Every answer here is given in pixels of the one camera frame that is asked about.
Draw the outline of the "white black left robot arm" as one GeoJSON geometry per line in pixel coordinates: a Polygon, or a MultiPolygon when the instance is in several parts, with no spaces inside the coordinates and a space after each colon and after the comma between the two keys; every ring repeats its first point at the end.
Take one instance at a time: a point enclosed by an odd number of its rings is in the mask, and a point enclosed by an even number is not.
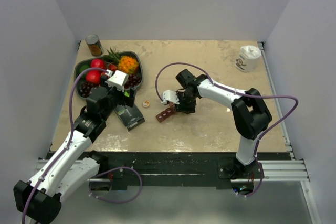
{"type": "Polygon", "coordinates": [[[65,200],[87,179],[108,174],[106,157],[93,154],[75,166],[79,156],[106,128],[106,120],[119,105],[134,106],[136,89],[122,91],[116,87],[97,87],[86,99],[79,116],[71,120],[71,130],[61,147],[27,182],[14,186],[16,208],[38,223],[52,223],[65,200]]]}

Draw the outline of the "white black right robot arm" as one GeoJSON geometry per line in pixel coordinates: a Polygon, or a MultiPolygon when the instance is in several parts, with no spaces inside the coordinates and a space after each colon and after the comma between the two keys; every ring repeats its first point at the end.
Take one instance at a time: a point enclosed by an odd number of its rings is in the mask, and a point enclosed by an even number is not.
{"type": "Polygon", "coordinates": [[[216,84],[202,74],[195,77],[187,69],[176,76],[184,89],[178,91],[174,109],[176,112],[191,114],[196,112],[196,99],[206,98],[215,101],[233,113],[236,130],[240,134],[239,148],[234,165],[234,173],[239,178],[246,178],[253,171],[251,163],[255,161],[257,138],[266,131],[272,116],[258,90],[238,90],[230,92],[229,87],[216,84]]]}

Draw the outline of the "orange white bottle cap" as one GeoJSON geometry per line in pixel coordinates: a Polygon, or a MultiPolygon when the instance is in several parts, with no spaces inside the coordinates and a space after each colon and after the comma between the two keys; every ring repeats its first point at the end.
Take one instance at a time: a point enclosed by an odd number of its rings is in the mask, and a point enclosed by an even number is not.
{"type": "Polygon", "coordinates": [[[144,108],[148,108],[148,107],[150,106],[150,102],[147,101],[147,100],[145,100],[145,101],[142,102],[142,106],[143,106],[144,108]]]}

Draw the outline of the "red weekly pill organizer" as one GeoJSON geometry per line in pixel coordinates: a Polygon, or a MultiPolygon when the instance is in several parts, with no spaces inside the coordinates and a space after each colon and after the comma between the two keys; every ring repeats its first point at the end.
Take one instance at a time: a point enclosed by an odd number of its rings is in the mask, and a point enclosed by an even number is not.
{"type": "Polygon", "coordinates": [[[162,123],[164,120],[169,118],[171,115],[174,115],[175,113],[176,113],[175,104],[170,102],[167,105],[167,108],[163,110],[162,112],[160,112],[159,114],[157,114],[155,118],[157,119],[159,123],[162,123]]]}

